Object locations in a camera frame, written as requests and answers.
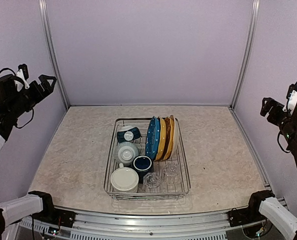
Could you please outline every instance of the polka dot plate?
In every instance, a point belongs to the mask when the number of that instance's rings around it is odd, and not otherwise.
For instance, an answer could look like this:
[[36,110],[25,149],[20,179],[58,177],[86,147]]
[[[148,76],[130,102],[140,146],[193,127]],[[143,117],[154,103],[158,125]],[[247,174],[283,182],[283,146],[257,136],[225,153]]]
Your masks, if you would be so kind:
[[149,122],[146,135],[145,155],[154,160],[159,150],[161,125],[155,116]]

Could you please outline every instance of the clear glass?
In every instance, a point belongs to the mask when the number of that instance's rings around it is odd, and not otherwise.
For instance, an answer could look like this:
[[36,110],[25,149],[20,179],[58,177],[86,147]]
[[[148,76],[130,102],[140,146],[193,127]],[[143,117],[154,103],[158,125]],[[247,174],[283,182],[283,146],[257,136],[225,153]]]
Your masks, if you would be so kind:
[[156,172],[150,172],[143,179],[144,191],[148,194],[158,194],[161,192],[161,177]]
[[179,184],[181,182],[180,166],[176,163],[168,163],[163,169],[163,181],[167,185]]

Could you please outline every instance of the white bowl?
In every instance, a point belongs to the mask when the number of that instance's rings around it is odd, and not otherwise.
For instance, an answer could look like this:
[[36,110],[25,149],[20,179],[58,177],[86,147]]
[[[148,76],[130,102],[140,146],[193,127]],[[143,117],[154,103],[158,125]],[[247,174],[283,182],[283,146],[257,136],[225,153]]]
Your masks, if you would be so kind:
[[114,159],[125,166],[131,165],[133,160],[140,154],[138,147],[131,142],[125,141],[117,145]]
[[137,193],[139,175],[132,168],[124,167],[123,163],[120,163],[119,168],[110,176],[110,183],[115,192]]

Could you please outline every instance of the white cup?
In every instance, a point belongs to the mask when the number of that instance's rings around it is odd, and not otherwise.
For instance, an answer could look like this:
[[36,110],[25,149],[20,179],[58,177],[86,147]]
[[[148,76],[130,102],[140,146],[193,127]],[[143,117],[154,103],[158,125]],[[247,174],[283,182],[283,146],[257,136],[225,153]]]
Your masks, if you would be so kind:
[[110,183],[115,192],[120,193],[137,193],[139,186],[139,175],[132,168],[124,167],[120,163],[110,176]]

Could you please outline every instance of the purple wall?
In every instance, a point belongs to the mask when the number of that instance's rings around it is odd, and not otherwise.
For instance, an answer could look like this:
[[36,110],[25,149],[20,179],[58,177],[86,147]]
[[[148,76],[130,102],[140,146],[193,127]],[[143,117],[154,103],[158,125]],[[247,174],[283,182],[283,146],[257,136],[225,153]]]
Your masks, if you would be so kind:
[[297,1],[261,1],[254,45],[237,114],[254,144],[278,197],[297,216],[297,169],[291,154],[277,144],[279,129],[260,116],[263,97],[286,104],[297,80]]
[[251,0],[56,0],[47,8],[71,104],[231,103]]
[[[44,37],[39,2],[0,0],[0,70],[18,69],[26,63],[29,81],[40,74],[53,75]],[[13,129],[0,152],[0,201],[25,195],[39,167],[44,152],[57,129],[65,109],[56,88],[35,108],[33,121],[22,129]],[[23,115],[21,126],[31,118]]]

